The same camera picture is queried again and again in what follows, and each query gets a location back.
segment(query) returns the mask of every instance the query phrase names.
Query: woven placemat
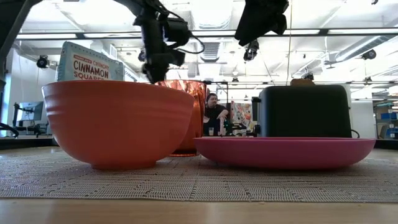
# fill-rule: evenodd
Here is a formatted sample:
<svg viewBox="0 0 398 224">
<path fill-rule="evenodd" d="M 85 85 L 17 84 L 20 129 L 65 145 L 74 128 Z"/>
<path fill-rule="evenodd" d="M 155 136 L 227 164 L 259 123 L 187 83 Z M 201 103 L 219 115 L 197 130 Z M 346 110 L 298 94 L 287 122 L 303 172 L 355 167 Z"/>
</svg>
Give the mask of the woven placemat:
<svg viewBox="0 0 398 224">
<path fill-rule="evenodd" d="M 0 161 L 1 198 L 154 199 L 242 202 L 398 202 L 398 163 L 367 159 L 318 172 L 221 166 L 170 157 L 154 168 L 105 172 L 64 152 Z"/>
</svg>

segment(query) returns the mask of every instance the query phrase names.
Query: wooden table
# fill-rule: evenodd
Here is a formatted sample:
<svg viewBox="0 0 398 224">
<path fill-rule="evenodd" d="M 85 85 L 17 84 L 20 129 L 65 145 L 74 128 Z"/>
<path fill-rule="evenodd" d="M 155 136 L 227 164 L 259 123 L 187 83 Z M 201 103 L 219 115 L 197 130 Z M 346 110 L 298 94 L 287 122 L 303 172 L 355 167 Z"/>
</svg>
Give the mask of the wooden table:
<svg viewBox="0 0 398 224">
<path fill-rule="evenodd" d="M 58 151 L 56 147 L 0 151 L 0 160 Z M 374 150 L 370 157 L 397 162 L 398 151 Z M 14 223 L 396 224 L 398 204 L 0 199 L 0 224 Z"/>
</svg>

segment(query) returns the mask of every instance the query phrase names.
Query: pink plate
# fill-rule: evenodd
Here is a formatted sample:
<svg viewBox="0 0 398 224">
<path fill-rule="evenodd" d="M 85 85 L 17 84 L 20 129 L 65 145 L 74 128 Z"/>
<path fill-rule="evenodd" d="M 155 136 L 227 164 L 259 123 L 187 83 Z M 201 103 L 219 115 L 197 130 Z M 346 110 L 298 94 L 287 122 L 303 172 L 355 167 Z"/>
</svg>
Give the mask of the pink plate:
<svg viewBox="0 0 398 224">
<path fill-rule="evenodd" d="M 196 138 L 206 158 L 232 166 L 269 169 L 334 169 L 363 160 L 374 139 Z"/>
</svg>

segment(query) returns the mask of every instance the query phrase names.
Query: person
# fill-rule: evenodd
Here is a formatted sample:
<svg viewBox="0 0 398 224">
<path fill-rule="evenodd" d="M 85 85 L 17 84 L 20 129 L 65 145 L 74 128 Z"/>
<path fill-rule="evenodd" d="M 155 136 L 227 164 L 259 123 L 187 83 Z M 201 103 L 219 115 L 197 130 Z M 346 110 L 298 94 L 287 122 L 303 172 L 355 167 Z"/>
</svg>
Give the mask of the person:
<svg viewBox="0 0 398 224">
<path fill-rule="evenodd" d="M 205 117 L 203 119 L 203 130 L 205 136 L 209 136 L 209 128 L 213 128 L 214 136 L 218 135 L 220 130 L 220 121 L 225 120 L 228 115 L 228 110 L 225 106 L 217 104 L 217 95 L 210 93 L 206 97 Z"/>
</svg>

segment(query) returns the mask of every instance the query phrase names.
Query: ceiling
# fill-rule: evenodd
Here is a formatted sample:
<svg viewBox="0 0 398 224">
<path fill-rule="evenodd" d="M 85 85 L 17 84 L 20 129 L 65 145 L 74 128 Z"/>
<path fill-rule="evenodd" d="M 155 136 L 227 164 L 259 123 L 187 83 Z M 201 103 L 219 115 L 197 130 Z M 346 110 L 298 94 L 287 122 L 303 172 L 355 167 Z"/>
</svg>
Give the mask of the ceiling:
<svg viewBox="0 0 398 224">
<path fill-rule="evenodd" d="M 212 26 L 224 21 L 228 22 L 222 29 L 236 29 L 245 4 L 241 0 L 163 0 L 162 2 L 168 10 L 182 16 L 191 30 L 212 29 Z M 396 14 L 398 1 L 379 0 L 376 5 L 371 3 L 371 0 L 290 0 L 290 6 L 284 14 L 288 28 L 293 29 L 398 26 Z M 134 15 L 126 7 L 112 0 L 80 2 L 46 0 L 32 8 L 21 32 L 140 31 L 139 27 L 132 26 L 134 19 Z M 366 76 L 372 76 L 373 81 L 398 79 L 398 72 L 395 69 L 389 70 L 397 65 L 398 38 L 392 38 L 373 47 L 377 52 L 374 60 L 359 60 L 355 57 L 332 65 L 332 69 L 327 69 L 331 66 L 323 64 L 326 60 L 331 60 L 331 55 L 347 49 L 364 38 L 261 37 L 258 39 L 259 54 L 253 61 L 247 63 L 243 60 L 245 48 L 239 46 L 233 38 L 207 38 L 202 41 L 221 43 L 218 61 L 205 63 L 201 55 L 188 54 L 185 65 L 169 71 L 167 78 L 231 81 L 235 71 L 234 73 L 238 72 L 236 76 L 241 82 L 286 82 L 292 77 L 301 77 L 306 72 L 312 72 L 315 81 L 326 82 L 361 81 Z M 93 43 L 92 40 L 74 42 L 85 47 L 90 47 Z M 101 42 L 105 47 L 115 46 L 118 49 L 118 59 L 139 73 L 142 63 L 138 61 L 137 56 L 142 48 L 141 40 L 118 39 L 96 40 L 96 42 Z M 56 62 L 59 60 L 62 44 L 63 41 L 23 41 L 21 46 L 26 54 L 33 56 L 47 54 L 51 61 Z M 195 50 L 197 43 L 190 42 L 185 48 Z M 257 95 L 258 91 L 255 89 L 248 93 Z"/>
</svg>

